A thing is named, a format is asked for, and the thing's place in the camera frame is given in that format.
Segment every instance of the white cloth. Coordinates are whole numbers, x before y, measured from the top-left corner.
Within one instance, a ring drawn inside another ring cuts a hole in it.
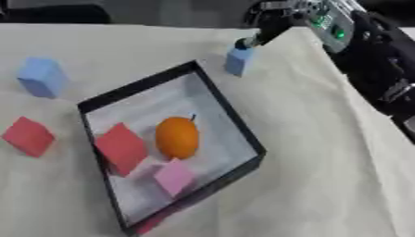
[[[193,59],[269,152],[258,171],[147,236],[415,236],[414,146],[350,87],[309,30],[260,47],[243,78],[226,74],[226,53],[252,33],[0,25],[1,131],[27,116],[57,136],[39,159],[0,143],[0,236],[123,236],[75,105]],[[16,70],[27,56],[61,63],[71,79],[61,98],[21,88]]]

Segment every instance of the blue cube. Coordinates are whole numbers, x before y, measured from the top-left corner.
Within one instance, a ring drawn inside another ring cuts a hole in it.
[[[234,48],[226,57],[226,71],[235,76],[242,77],[253,53],[253,48],[246,50]]]
[[[68,80],[55,60],[40,57],[27,58],[18,79],[34,96],[47,98],[58,97]]]

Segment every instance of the box rim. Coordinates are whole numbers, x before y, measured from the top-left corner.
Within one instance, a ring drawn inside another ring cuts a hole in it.
[[[104,155],[94,145],[94,136],[92,134],[92,130],[90,128],[86,115],[92,111],[95,111],[96,109],[116,103],[134,94],[138,94],[140,92],[146,91],[150,88],[156,87],[168,81],[175,80],[183,75],[190,74],[192,72],[195,72],[198,75],[198,77],[202,80],[202,82],[207,86],[210,93],[218,101],[218,103],[223,108],[223,110],[228,115],[228,117],[231,119],[233,124],[238,128],[238,130],[242,133],[246,141],[252,146],[252,148],[255,150],[255,152],[258,155],[250,158],[248,161],[244,162],[240,166],[237,166],[231,169],[229,172],[223,174],[222,176],[218,177],[214,181],[211,181],[207,183],[206,185],[194,190],[193,192],[183,197],[180,197],[177,200],[174,200],[171,204],[159,209],[158,211],[145,217],[144,219],[138,222],[135,222],[133,224],[127,225],[122,215],[122,212],[119,208],[117,197],[114,194],[114,190],[108,179],[106,159]],[[181,64],[179,66],[176,66],[170,69],[166,69],[152,76],[148,76],[141,80],[134,81],[127,85],[121,86],[118,89],[115,89],[115,90],[112,90],[112,91],[109,91],[103,94],[99,94],[93,98],[82,101],[78,104],[78,109],[81,113],[82,123],[87,133],[88,140],[94,149],[95,159],[98,163],[98,166],[100,167],[101,174],[103,175],[104,183],[106,185],[107,194],[110,199],[110,203],[114,208],[116,217],[118,219],[118,222],[121,228],[125,232],[129,232],[129,233],[133,233],[134,230],[136,230],[138,227],[145,224],[149,219],[156,217],[157,215],[160,215],[166,212],[174,213],[178,209],[182,209],[188,206],[188,204],[186,205],[185,203],[189,203],[189,202],[196,203],[214,194],[215,192],[219,191],[226,185],[244,177],[247,173],[253,171],[259,166],[263,157],[267,153],[265,147],[259,142],[255,134],[247,127],[247,125],[239,117],[239,115],[233,109],[233,107],[228,102],[228,100],[219,91],[219,89],[214,84],[214,82],[211,80],[211,78],[206,74],[206,72],[202,69],[202,67],[200,67],[200,65],[195,60]]]

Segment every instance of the foam block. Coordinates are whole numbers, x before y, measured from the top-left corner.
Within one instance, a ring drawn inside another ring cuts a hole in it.
[[[25,117],[20,117],[2,135],[3,139],[28,156],[41,156],[55,137],[42,124]]]
[[[18,79],[32,95],[47,98],[58,97],[68,80],[55,60],[40,57],[27,58]]]
[[[115,125],[107,133],[95,139],[95,145],[122,177],[130,174],[147,157],[143,139],[123,123]]]
[[[253,48],[241,50],[234,48],[226,56],[225,69],[228,73],[242,77],[254,53]]]
[[[180,159],[175,158],[155,174],[155,179],[174,198],[194,181],[195,175]]]

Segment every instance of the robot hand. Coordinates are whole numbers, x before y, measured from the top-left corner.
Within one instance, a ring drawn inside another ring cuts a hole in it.
[[[356,90],[415,143],[415,43],[397,26],[354,0],[261,1],[244,20],[259,32],[238,40],[239,49],[309,26]]]

